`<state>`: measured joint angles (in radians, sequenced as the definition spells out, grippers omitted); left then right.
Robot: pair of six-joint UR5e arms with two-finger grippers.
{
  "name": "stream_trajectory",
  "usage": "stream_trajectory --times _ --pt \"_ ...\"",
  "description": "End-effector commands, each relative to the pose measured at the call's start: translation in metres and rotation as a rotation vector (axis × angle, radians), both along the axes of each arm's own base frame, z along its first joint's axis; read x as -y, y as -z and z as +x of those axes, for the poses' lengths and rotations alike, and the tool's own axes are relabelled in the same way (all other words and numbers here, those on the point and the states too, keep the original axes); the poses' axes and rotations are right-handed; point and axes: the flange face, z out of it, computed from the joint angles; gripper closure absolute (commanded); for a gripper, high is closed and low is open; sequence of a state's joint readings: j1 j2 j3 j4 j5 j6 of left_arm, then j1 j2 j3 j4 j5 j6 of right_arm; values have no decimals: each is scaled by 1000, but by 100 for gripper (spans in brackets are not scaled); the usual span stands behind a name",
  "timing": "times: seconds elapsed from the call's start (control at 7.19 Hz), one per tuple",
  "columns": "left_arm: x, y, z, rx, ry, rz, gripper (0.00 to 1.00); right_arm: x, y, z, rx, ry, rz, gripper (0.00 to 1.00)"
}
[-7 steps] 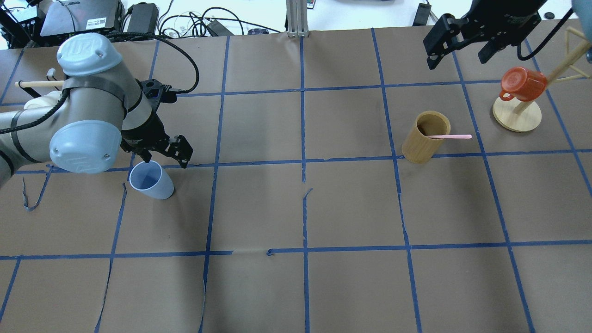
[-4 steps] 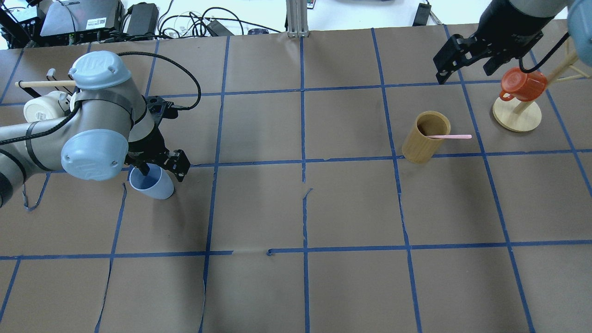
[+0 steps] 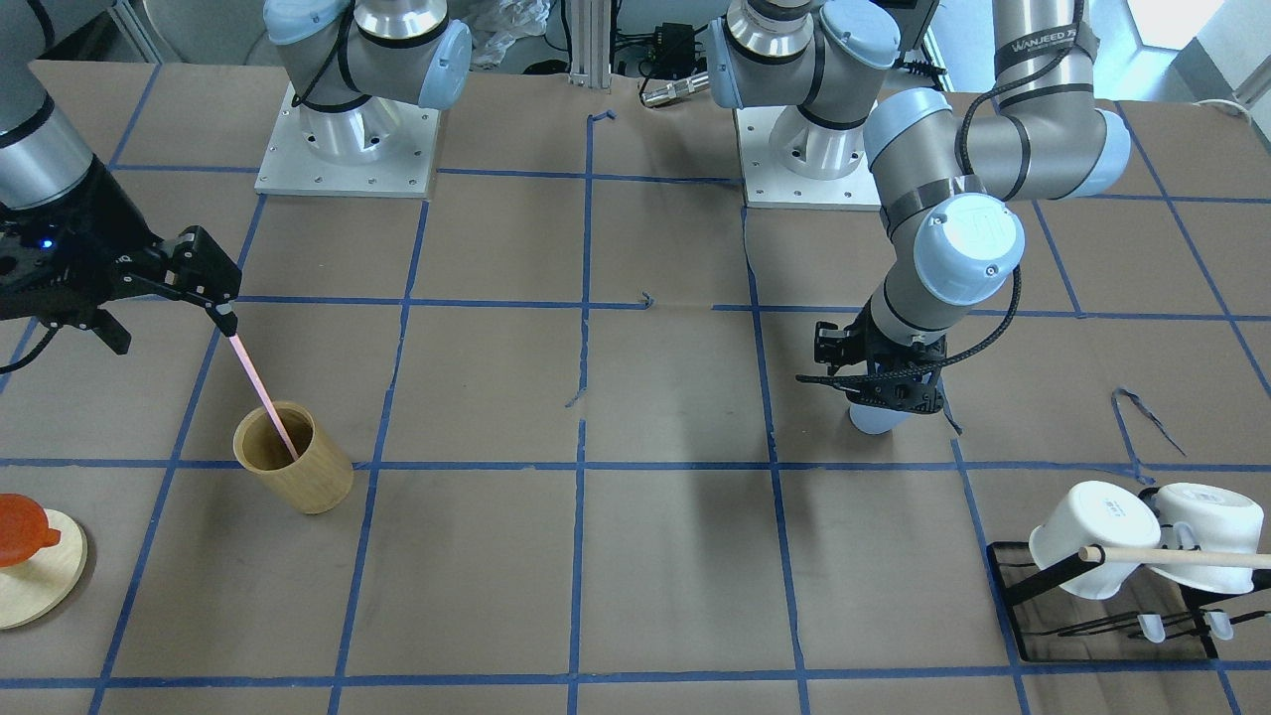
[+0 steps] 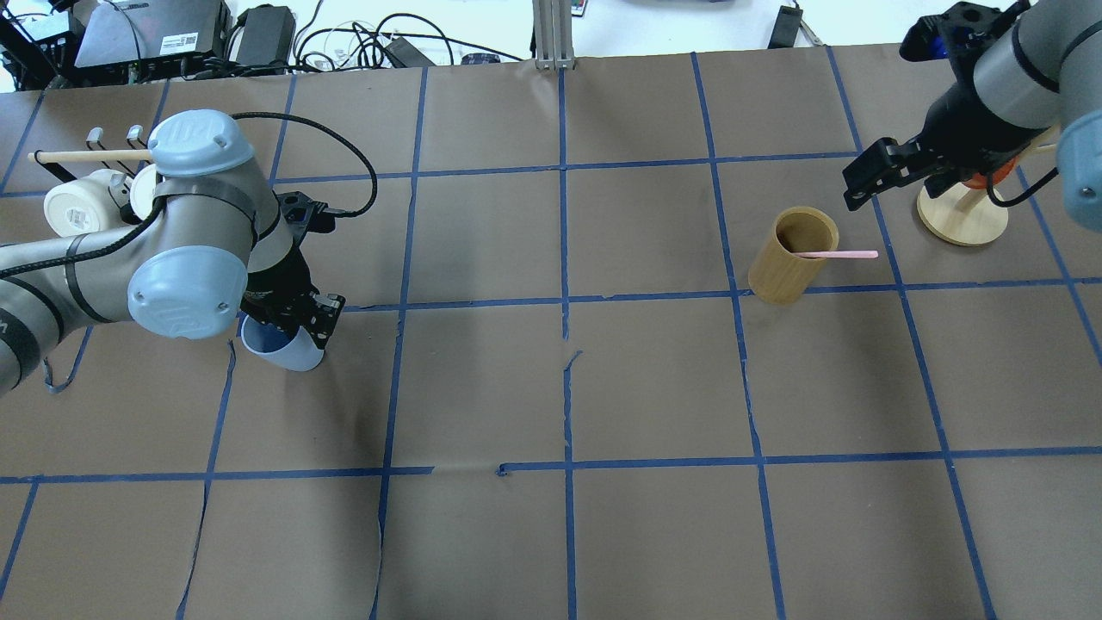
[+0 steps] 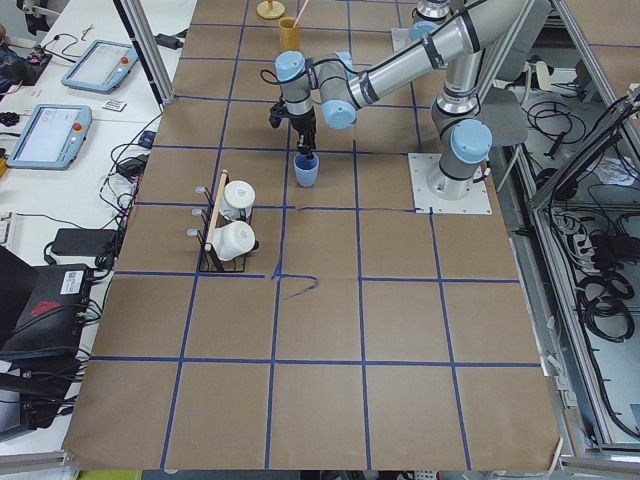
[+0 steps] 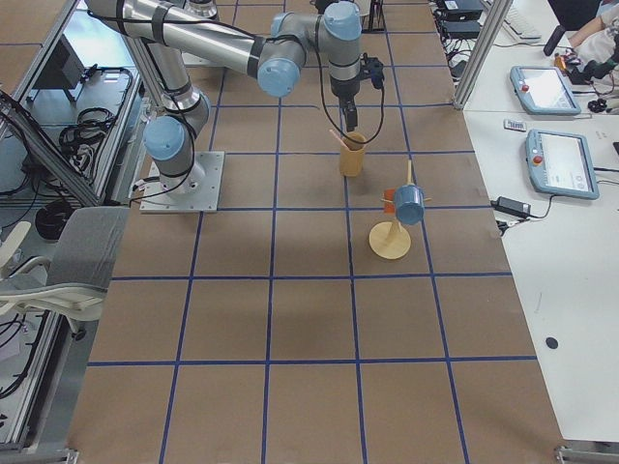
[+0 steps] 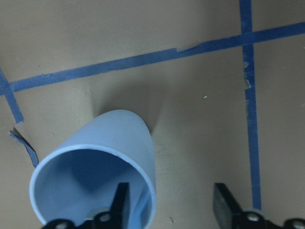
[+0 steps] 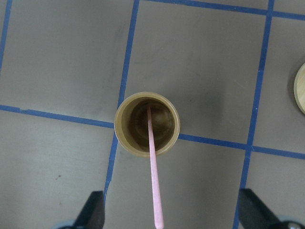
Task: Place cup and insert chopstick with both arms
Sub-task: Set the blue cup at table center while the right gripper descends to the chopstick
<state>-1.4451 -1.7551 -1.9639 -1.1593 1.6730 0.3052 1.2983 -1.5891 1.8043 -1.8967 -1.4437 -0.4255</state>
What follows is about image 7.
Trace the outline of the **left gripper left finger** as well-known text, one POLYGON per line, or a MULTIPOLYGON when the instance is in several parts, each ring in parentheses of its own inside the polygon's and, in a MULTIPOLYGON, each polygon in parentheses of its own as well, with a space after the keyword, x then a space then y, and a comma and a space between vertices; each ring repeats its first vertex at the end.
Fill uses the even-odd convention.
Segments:
POLYGON ((130 212, 129 183, 119 183, 108 211, 96 214, 92 219, 85 220, 81 225, 68 219, 55 219, 48 222, 45 229, 126 229, 130 212))

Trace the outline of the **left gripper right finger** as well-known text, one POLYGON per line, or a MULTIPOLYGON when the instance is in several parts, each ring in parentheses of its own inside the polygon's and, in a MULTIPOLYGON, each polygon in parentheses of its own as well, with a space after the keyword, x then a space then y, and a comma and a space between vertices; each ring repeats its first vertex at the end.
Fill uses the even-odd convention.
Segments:
POLYGON ((278 226, 254 210, 243 210, 226 184, 215 183, 213 213, 221 229, 303 229, 305 220, 292 218, 278 226))

